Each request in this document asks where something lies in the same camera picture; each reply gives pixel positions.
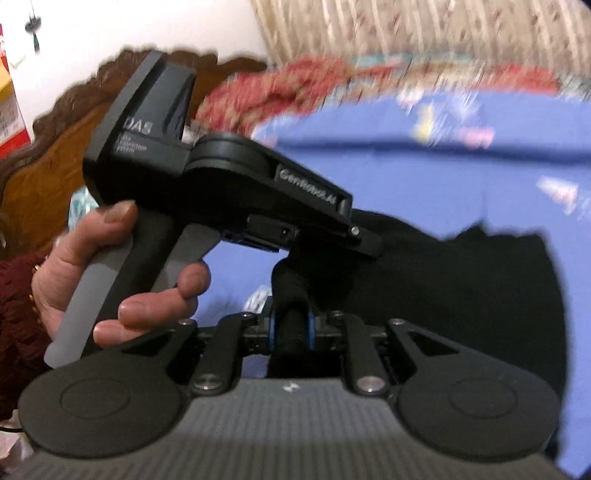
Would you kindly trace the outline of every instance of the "blue ring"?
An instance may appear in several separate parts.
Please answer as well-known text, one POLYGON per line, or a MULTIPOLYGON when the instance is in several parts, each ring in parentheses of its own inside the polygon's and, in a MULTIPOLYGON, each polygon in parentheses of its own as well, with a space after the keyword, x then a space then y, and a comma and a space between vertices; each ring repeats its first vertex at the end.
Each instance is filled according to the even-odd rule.
POLYGON ((275 349, 275 313, 271 313, 269 317, 269 338, 267 341, 269 353, 273 353, 273 350, 275 349))
POLYGON ((314 350, 316 346, 316 317, 312 312, 308 312, 308 347, 314 350))

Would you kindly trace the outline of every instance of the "hanging cord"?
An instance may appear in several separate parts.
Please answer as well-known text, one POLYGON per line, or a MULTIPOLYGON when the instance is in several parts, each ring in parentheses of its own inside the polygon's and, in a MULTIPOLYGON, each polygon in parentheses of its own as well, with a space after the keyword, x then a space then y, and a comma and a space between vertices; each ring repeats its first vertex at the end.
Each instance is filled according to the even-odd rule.
POLYGON ((25 31, 33 35, 33 48, 35 53, 39 53, 39 39, 37 38, 37 31, 41 28, 41 18, 35 15, 35 8, 33 7, 33 0, 31 0, 32 15, 29 15, 29 21, 25 24, 25 31))

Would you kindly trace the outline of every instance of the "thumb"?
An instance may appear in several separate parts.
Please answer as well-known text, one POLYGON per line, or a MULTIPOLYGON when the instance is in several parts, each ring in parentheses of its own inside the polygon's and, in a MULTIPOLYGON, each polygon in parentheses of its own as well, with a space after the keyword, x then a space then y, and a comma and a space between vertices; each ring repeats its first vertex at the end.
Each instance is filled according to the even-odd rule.
POLYGON ((92 210, 60 240, 47 262, 55 259, 86 268, 99 249, 121 243, 131 233, 137 217, 138 208, 132 200, 92 210))

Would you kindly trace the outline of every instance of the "black cloth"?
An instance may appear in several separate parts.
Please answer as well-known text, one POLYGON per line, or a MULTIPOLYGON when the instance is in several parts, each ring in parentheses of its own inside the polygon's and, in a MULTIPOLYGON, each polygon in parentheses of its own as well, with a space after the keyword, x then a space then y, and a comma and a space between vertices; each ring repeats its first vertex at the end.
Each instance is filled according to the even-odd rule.
MULTIPOLYGON (((441 241, 378 213, 354 210, 352 220, 382 236, 384 254, 370 259, 334 245, 295 245, 272 275, 278 318, 305 314, 310 300, 369 325, 402 318, 529 370, 563 398, 564 306, 542 237, 489 236, 476 225, 441 241)), ((269 375, 291 366, 307 376, 315 367, 313 358, 302 360, 305 331, 287 323, 269 375)))

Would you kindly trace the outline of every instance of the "textured gray surface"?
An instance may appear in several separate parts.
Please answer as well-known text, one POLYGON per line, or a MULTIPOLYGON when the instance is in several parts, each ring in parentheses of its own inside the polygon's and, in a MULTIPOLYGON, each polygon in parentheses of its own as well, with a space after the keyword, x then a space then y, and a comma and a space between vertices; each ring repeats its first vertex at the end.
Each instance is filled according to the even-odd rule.
POLYGON ((242 380, 229 394, 194 401, 166 437, 143 450, 107 460, 68 460, 42 453, 14 476, 15 480, 566 478, 541 455, 482 465, 434 452, 402 429, 384 401, 349 394, 338 380, 242 380))

